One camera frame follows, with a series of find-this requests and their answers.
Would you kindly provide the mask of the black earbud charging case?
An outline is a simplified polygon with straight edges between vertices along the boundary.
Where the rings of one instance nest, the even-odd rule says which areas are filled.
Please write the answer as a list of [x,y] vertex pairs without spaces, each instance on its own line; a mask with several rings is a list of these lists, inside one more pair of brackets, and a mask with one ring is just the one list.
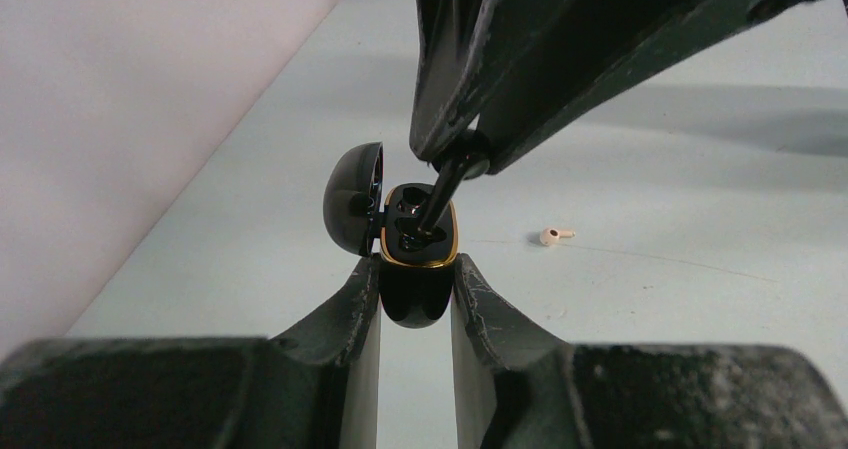
[[378,292],[396,324],[419,329],[448,307],[459,254],[456,211],[449,204],[432,232],[413,234],[433,187],[401,184],[382,194],[383,145],[361,144],[333,168],[323,195],[323,221],[334,243],[361,257],[377,256]]

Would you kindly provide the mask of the beige earbud right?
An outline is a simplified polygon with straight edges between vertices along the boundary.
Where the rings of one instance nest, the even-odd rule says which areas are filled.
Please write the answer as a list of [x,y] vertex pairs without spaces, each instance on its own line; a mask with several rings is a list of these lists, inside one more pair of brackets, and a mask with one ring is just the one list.
[[541,245],[548,247],[560,243],[563,239],[571,239],[575,236],[574,230],[547,227],[539,233],[538,241]]

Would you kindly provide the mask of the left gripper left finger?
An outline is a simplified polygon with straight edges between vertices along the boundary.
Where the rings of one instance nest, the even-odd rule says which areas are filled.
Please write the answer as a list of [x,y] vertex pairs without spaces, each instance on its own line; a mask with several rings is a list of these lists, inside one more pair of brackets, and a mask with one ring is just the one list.
[[376,257],[273,338],[60,338],[1,365],[5,448],[372,448]]

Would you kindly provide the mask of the black earbud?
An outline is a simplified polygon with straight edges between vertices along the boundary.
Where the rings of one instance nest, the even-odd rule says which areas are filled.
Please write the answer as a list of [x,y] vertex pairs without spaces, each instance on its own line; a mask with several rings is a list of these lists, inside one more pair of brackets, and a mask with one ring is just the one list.
[[416,232],[431,238],[435,227],[460,184],[484,175],[490,167],[490,144],[479,131],[466,130],[433,161],[438,171],[436,183],[423,212],[416,217]]

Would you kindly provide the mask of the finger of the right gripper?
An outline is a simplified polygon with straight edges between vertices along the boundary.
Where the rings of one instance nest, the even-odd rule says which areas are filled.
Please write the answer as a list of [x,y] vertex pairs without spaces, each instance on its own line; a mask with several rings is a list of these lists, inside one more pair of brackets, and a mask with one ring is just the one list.
[[490,173],[671,66],[815,1],[500,0],[477,50]]
[[497,19],[509,0],[416,0],[419,60],[409,147],[421,161],[445,158],[492,99],[500,81],[489,64]]

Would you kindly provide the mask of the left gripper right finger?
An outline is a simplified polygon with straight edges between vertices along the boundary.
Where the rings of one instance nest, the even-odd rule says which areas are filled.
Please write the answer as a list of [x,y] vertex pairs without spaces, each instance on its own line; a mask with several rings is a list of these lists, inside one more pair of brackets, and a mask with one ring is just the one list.
[[451,305],[462,448],[843,448],[822,374],[778,346],[571,344],[500,296],[468,255]]

